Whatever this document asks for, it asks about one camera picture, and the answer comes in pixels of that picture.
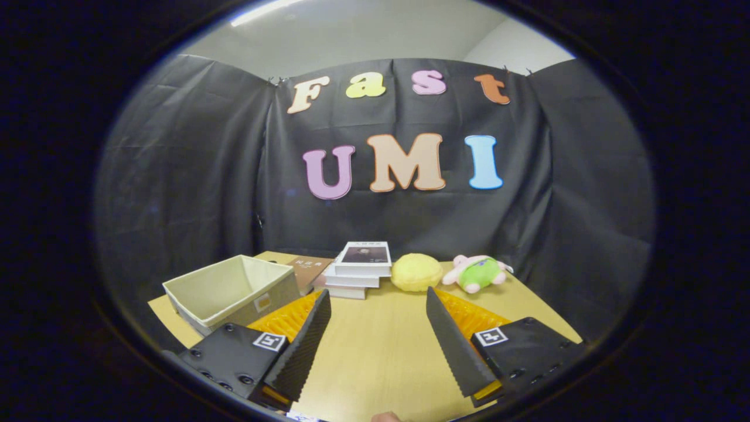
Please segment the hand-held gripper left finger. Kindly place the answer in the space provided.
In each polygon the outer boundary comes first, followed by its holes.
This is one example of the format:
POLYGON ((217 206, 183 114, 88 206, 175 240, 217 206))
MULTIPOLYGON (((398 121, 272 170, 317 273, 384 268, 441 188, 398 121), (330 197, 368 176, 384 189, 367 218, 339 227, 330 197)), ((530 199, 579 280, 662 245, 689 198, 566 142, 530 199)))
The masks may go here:
POLYGON ((228 322, 176 363, 239 400, 287 411, 300 399, 332 315, 328 290, 284 305, 253 323, 228 322))

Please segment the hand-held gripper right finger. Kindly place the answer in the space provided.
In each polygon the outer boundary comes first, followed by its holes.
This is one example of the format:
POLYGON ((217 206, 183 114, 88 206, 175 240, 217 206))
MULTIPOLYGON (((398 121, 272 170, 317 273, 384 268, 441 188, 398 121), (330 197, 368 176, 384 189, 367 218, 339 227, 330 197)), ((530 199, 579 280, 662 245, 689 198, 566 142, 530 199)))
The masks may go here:
POLYGON ((476 407, 541 390, 586 350, 531 316, 509 321, 434 288, 426 313, 462 395, 476 407))

